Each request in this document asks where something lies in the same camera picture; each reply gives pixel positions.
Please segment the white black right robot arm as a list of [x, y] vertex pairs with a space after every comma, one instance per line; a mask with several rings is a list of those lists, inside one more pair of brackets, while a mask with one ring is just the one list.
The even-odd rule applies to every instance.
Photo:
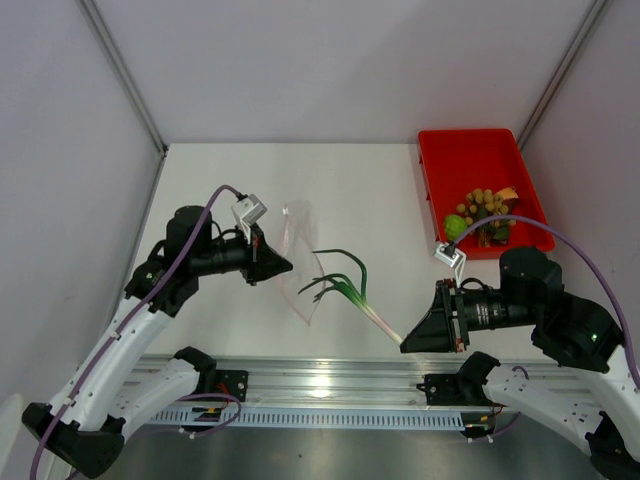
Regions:
[[465, 360], [444, 393], [426, 376], [418, 387], [427, 402], [514, 408], [573, 443], [603, 477], [638, 478], [638, 371], [627, 364], [621, 327], [601, 305], [567, 292], [560, 265], [535, 247], [505, 251], [499, 270], [497, 289], [475, 278], [438, 281], [431, 307], [401, 341], [401, 352], [463, 352], [474, 331], [530, 326], [532, 344], [583, 381], [596, 406], [537, 386], [483, 352]]

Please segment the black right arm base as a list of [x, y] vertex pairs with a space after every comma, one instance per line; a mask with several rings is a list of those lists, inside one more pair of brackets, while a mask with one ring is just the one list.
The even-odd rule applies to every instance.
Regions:
[[485, 382], [484, 377], [461, 373], [427, 374], [416, 389], [425, 395], [429, 406], [490, 407], [494, 403], [484, 393]]

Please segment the clear pink-dotted zip bag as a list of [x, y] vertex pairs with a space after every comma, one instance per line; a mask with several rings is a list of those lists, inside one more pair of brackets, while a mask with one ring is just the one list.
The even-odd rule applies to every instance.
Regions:
[[325, 287], [321, 282], [301, 290], [315, 278], [324, 277], [325, 270], [314, 253], [317, 248], [315, 211], [307, 200], [293, 200], [282, 208], [283, 222], [277, 252], [288, 260], [293, 269], [276, 278], [276, 285], [294, 315], [310, 326], [319, 304], [314, 298]]

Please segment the brown longan fruit bunch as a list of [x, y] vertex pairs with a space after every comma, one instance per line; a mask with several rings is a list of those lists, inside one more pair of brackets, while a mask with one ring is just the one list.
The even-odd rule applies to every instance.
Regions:
[[464, 217], [468, 226], [479, 220], [490, 218], [488, 223], [473, 232], [477, 238], [478, 246], [482, 248], [506, 245], [511, 235], [511, 229], [516, 224], [515, 220], [496, 219], [498, 216], [512, 214], [519, 204], [513, 209], [509, 208], [506, 204], [494, 199], [496, 192], [491, 189], [475, 189], [466, 195], [464, 202], [455, 207], [455, 213]]

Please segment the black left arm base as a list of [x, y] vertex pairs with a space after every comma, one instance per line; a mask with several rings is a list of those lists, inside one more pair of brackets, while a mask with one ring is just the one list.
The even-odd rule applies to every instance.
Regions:
[[244, 402], [248, 386], [246, 370], [211, 370], [201, 375], [196, 393], [224, 393]]

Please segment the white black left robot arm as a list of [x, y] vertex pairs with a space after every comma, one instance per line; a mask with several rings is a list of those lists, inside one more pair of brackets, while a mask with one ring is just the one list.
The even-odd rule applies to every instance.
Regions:
[[115, 462], [126, 441], [149, 419], [182, 399], [239, 404], [208, 354], [184, 347], [150, 379], [122, 386], [149, 345], [199, 290], [204, 276], [241, 274], [251, 286], [293, 266], [266, 242], [258, 225], [267, 209], [255, 197], [232, 207], [235, 228], [214, 234], [207, 207], [178, 209], [125, 287], [109, 328], [72, 379], [46, 403], [31, 403], [22, 423], [73, 474], [95, 479]]

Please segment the green spring onion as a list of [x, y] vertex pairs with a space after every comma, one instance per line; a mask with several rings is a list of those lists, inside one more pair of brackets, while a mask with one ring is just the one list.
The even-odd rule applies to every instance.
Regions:
[[352, 305], [354, 305], [364, 316], [373, 322], [380, 330], [387, 335], [394, 344], [399, 347], [402, 337], [391, 327], [391, 325], [379, 315], [375, 309], [369, 304], [367, 298], [368, 270], [365, 263], [353, 253], [344, 249], [322, 249], [314, 250], [314, 254], [340, 254], [353, 261], [360, 269], [360, 287], [357, 288], [353, 281], [344, 273], [336, 272], [324, 274], [314, 277], [310, 283], [302, 287], [297, 294], [315, 287], [318, 284], [324, 284], [325, 287], [314, 295], [312, 302], [319, 303], [322, 298], [330, 292], [338, 292], [344, 296]]

